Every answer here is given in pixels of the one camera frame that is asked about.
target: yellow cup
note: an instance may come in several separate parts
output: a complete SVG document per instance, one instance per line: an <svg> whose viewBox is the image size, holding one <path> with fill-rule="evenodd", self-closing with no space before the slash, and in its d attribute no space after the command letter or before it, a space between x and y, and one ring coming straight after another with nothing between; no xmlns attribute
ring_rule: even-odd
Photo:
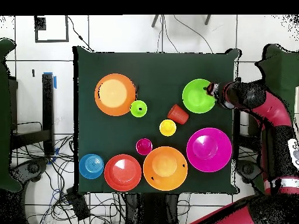
<svg viewBox="0 0 299 224"><path fill-rule="evenodd" d="M175 133L176 124L172 120L163 120L160 123L159 129L162 135L169 137Z"/></svg>

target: table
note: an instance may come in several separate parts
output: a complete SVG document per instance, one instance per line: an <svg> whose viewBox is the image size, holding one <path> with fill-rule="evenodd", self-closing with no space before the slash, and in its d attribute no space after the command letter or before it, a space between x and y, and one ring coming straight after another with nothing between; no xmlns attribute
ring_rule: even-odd
<svg viewBox="0 0 299 224"><path fill-rule="evenodd" d="M88 153L100 155L104 162L114 155L125 153L135 157L143 165L145 156L135 150L135 143L142 137L149 138L153 147L171 146L185 157L186 144L191 135L205 127L219 128L232 136L232 111L215 105L204 114L189 112L182 103L184 86L197 78L210 82L228 83L234 80L234 61L239 56L237 49L225 54L165 54L165 53L113 53L88 52L74 47L74 65L78 68L78 115L75 116L75 138L78 138L78 159ZM112 117L96 106L94 90L101 78L118 73L129 77L138 86L138 99L146 102L148 111L142 118L130 113ZM189 113L185 125L177 124L176 133L165 137L159 132L159 124L166 119L168 111L177 103ZM78 173L80 193L115 192L105 182L104 175L88 180ZM203 173L188 162L185 182L170 193L237 193L231 184L231 160L220 171ZM129 193L156 193L142 175L141 181Z"/></svg>

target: lime green cup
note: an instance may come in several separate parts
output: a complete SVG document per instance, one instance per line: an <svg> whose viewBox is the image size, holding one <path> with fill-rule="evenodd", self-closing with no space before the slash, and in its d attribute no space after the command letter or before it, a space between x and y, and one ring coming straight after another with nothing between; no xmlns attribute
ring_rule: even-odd
<svg viewBox="0 0 299 224"><path fill-rule="evenodd" d="M130 111L134 117L141 118L147 113L147 105L142 100L136 100L131 104Z"/></svg>
<svg viewBox="0 0 299 224"><path fill-rule="evenodd" d="M183 103L192 113L206 113L215 105L215 98L207 95L204 87L210 84L204 79L195 79L189 82L183 90Z"/></svg>

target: orange bowl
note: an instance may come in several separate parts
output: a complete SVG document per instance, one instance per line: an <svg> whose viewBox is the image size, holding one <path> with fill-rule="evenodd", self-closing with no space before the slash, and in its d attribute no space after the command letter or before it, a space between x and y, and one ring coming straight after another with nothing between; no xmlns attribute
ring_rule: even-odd
<svg viewBox="0 0 299 224"><path fill-rule="evenodd" d="M145 158L143 173L146 181L160 191L178 188L187 177L187 160L177 149L158 147Z"/></svg>
<svg viewBox="0 0 299 224"><path fill-rule="evenodd" d="M135 85L121 74L114 73L103 77L95 88L96 105L110 116L128 113L135 98Z"/></svg>

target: white tile floor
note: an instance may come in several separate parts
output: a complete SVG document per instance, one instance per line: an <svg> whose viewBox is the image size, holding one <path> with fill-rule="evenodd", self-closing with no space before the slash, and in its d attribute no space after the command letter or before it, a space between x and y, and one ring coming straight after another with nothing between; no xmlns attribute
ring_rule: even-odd
<svg viewBox="0 0 299 224"><path fill-rule="evenodd" d="M151 27L154 15L123 15L123 16L70 16L74 28L82 38L95 51L114 52L156 52L157 41L161 24L158 19L154 28ZM245 82L261 78L255 61L261 60L262 51L269 43L279 43L285 49L296 51L299 49L298 33L284 20L284 16L271 15L212 15L209 24L204 25L206 15L176 15L181 22L189 25L210 44L214 53L224 53L229 48L242 50L238 75ZM179 23L173 15L165 15L166 31L168 37L179 52L210 53L206 42L196 33ZM39 31L39 39L64 39L65 19L63 16L46 16L47 30ZM17 47L7 56L7 66L12 76L19 82L18 89L18 122L42 121L41 116L41 75L43 72L52 72L57 76L57 88L54 89L54 130L55 138L60 139L74 132L73 128L73 70L72 46L86 46L73 31L73 25L68 21L68 43L35 43L33 16L0 16L0 37L16 41ZM175 48L164 35L164 52L175 53ZM241 123L247 124L246 114L242 115ZM36 130L38 125L21 125L20 132ZM66 145L62 153L71 155ZM69 163L66 170L73 171L74 164ZM57 188L57 176L54 169L49 166L47 173L51 177L53 187ZM66 188L73 185L72 173L64 173ZM30 183L26 193L26 214L44 214L52 198L50 180L46 174L37 183ZM238 195L225 194L192 194L190 197L191 209L187 214L180 215L180 224L190 223L201 216L215 211L232 200L253 194L253 189L245 185L236 175L236 185L241 192ZM189 194L181 194L180 200L188 199ZM108 199L111 194L91 194L86 196L93 214L99 216L109 214ZM107 206L98 206L105 201ZM178 213L186 212L184 201L178 206ZM38 224L41 216L29 218L31 224ZM119 214L113 218L118 223ZM70 224L66 221L46 219L48 224ZM101 224L102 220L95 218L91 224Z"/></svg>

